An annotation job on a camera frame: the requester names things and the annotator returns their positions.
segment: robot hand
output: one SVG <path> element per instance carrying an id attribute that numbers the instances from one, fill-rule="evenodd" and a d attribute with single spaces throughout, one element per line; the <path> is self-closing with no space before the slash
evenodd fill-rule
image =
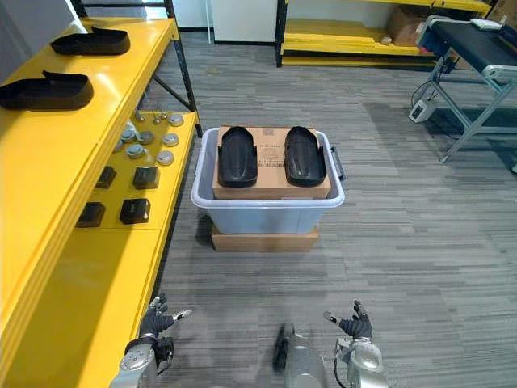
<path id="1" fill-rule="evenodd" d="M 347 379 L 353 388 L 388 388 L 384 377 L 384 366 L 380 349 L 372 342 L 372 324 L 366 310 L 359 301 L 354 301 L 355 315 L 342 319 L 326 311 L 326 320 L 338 325 L 352 340 L 338 338 L 335 347 L 334 376 L 339 386 L 344 387 L 338 377 L 337 361 L 347 364 Z"/>
<path id="2" fill-rule="evenodd" d="M 352 316 L 352 319 L 340 318 L 330 311 L 324 312 L 323 317 L 327 321 L 338 325 L 345 333 L 354 339 L 365 338 L 370 340 L 372 338 L 372 324 L 361 302 L 354 301 L 354 310 L 355 315 Z"/>
<path id="3" fill-rule="evenodd" d="M 140 324 L 139 338 L 129 342 L 124 358 L 119 364 L 119 373 L 110 388 L 140 388 L 153 386 L 156 376 L 166 369 L 174 355 L 174 341 L 171 337 L 158 335 L 174 322 L 192 314 L 192 310 L 179 311 L 174 315 L 163 315 L 167 311 L 165 294 L 160 294 L 149 304 Z M 158 366 L 167 365 L 158 372 Z"/>
<path id="4" fill-rule="evenodd" d="M 167 311 L 167 298 L 161 293 L 149 304 L 140 323 L 140 337 L 154 337 L 174 324 L 174 317 L 163 315 Z"/>

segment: plastic storage bin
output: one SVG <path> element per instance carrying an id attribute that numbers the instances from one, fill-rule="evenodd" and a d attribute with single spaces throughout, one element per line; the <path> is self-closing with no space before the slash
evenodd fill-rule
<path id="1" fill-rule="evenodd" d="M 326 170 L 330 178 L 330 192 L 324 200 L 216 200 L 212 180 L 217 153 L 218 128 L 203 135 L 200 156 L 195 168 L 191 200 L 205 209 L 224 234 L 308 233 L 328 210 L 345 201 L 345 193 L 332 158 L 329 140 L 317 132 L 323 146 Z"/>

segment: black conveyor belt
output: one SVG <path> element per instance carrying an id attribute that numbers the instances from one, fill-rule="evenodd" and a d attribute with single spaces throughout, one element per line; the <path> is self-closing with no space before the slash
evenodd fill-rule
<path id="1" fill-rule="evenodd" d="M 517 67 L 517 50 L 498 32 L 482 31 L 473 24 L 450 22 L 435 22 L 431 29 L 479 72 L 488 65 Z"/>

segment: cardboard box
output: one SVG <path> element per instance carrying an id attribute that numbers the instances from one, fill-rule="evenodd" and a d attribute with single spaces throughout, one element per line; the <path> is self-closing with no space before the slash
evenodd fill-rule
<path id="1" fill-rule="evenodd" d="M 388 33 L 396 46 L 416 46 L 418 34 L 428 12 L 409 6 L 398 6 L 388 22 Z"/>
<path id="2" fill-rule="evenodd" d="M 499 0 L 487 17 L 488 20 L 498 23 L 503 18 L 505 24 L 517 29 L 517 0 Z"/>
<path id="3" fill-rule="evenodd" d="M 222 234 L 212 229 L 213 246 L 221 252 L 308 252 L 317 238 L 317 227 L 307 234 Z"/>
<path id="4" fill-rule="evenodd" d="M 221 127 L 217 144 L 220 146 L 223 134 L 229 126 Z M 330 179 L 313 188 L 301 188 L 290 184 L 285 177 L 284 143 L 290 128 L 246 127 L 253 135 L 257 146 L 257 183 L 248 188 L 225 188 L 218 182 L 219 156 L 212 181 L 214 197 L 218 200 L 281 200 L 288 198 L 324 199 L 330 191 Z"/>

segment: yellow shelf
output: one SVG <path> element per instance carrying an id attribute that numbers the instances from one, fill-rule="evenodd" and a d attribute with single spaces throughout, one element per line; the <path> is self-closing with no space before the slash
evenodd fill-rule
<path id="1" fill-rule="evenodd" d="M 397 57 L 283 57 L 283 65 L 296 66 L 371 66 L 371 67 L 434 67 L 435 62 L 411 61 Z"/>
<path id="2" fill-rule="evenodd" d="M 387 2 L 390 4 L 406 4 L 408 6 L 432 6 L 453 10 L 473 11 L 487 14 L 490 6 L 478 0 L 352 0 L 359 2 Z"/>
<path id="3" fill-rule="evenodd" d="M 288 19 L 285 28 L 284 51 L 313 51 L 321 53 L 358 53 L 399 56 L 432 56 L 415 46 L 384 45 L 382 28 L 368 28 L 358 22 L 335 20 Z"/>
<path id="4" fill-rule="evenodd" d="M 127 31 L 131 49 L 116 57 L 82 57 L 57 55 L 47 45 L 7 82 L 41 78 L 42 70 L 86 74 L 94 87 L 90 103 L 65 112 L 0 108 L 0 384 L 83 205 L 176 33 L 173 19 L 83 23 Z"/>
<path id="5" fill-rule="evenodd" d="M 99 228 L 74 229 L 44 289 L 6 377 L 9 387 L 108 386 L 118 371 L 127 342 L 137 335 L 149 303 L 162 257 L 170 219 L 187 164 L 197 123 L 196 113 L 183 114 L 185 123 L 172 128 L 152 124 L 146 112 L 140 130 L 155 140 L 149 155 L 174 153 L 173 164 L 162 167 L 146 156 L 129 159 L 123 150 L 107 165 L 117 175 L 109 189 L 96 188 L 90 200 L 106 206 Z M 165 147 L 164 133 L 177 133 L 179 144 Z M 156 165 L 157 189 L 135 190 L 136 167 Z M 119 221 L 127 198 L 147 198 L 149 222 L 126 226 Z"/>

